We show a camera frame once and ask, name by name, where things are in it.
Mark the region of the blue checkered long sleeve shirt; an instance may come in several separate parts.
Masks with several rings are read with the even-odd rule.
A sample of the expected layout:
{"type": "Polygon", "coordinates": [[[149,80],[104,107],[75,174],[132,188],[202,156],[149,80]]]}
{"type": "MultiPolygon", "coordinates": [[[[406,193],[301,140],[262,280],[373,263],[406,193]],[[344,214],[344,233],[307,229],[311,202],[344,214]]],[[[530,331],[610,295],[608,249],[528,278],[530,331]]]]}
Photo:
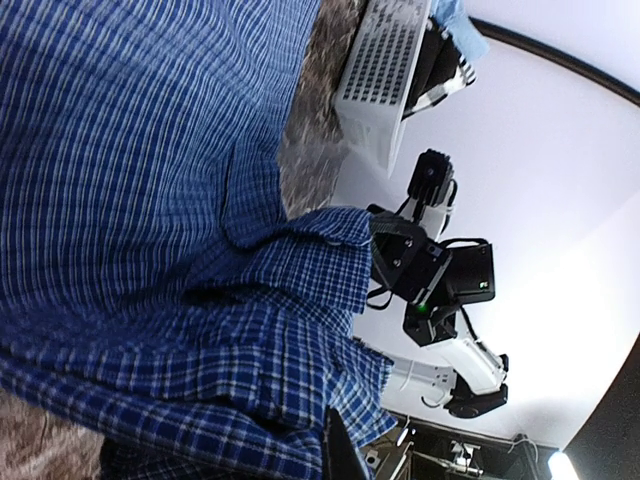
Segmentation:
{"type": "Polygon", "coordinates": [[[368,212],[289,219],[315,1],[1,5],[1,384],[106,479],[324,479],[395,426],[368,212]]]}

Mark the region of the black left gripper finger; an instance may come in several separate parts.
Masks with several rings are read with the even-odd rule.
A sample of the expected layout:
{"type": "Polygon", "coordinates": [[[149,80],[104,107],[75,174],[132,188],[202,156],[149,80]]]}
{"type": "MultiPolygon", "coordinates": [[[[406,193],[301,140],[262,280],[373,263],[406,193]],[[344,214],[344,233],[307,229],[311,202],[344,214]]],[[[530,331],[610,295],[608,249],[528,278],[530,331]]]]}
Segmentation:
{"type": "Polygon", "coordinates": [[[327,408],[322,436],[323,478],[365,480],[368,470],[351,442],[339,412],[327,408]]]}

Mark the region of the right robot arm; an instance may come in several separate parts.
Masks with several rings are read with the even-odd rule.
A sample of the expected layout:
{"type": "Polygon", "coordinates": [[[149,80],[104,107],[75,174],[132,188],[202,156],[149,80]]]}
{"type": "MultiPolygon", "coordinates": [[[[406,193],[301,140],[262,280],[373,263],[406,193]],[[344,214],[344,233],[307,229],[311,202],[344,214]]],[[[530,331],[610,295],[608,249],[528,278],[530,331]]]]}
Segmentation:
{"type": "Polygon", "coordinates": [[[442,360],[419,368],[428,408],[473,419],[504,406],[509,358],[480,339],[466,310],[495,297],[492,244],[483,238],[430,237],[419,218],[376,204],[367,208],[372,223],[371,278],[367,297],[386,294],[404,301],[404,334],[442,360]]]}

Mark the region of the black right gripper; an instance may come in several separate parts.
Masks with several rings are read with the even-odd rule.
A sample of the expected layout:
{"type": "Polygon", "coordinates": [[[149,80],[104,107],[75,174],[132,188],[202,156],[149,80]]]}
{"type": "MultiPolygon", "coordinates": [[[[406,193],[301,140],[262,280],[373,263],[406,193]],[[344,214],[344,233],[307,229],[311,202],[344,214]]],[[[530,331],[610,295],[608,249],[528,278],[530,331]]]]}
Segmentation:
{"type": "Polygon", "coordinates": [[[372,278],[409,304],[424,305],[452,261],[450,249],[426,239],[425,230],[399,214],[370,204],[372,278]]]}

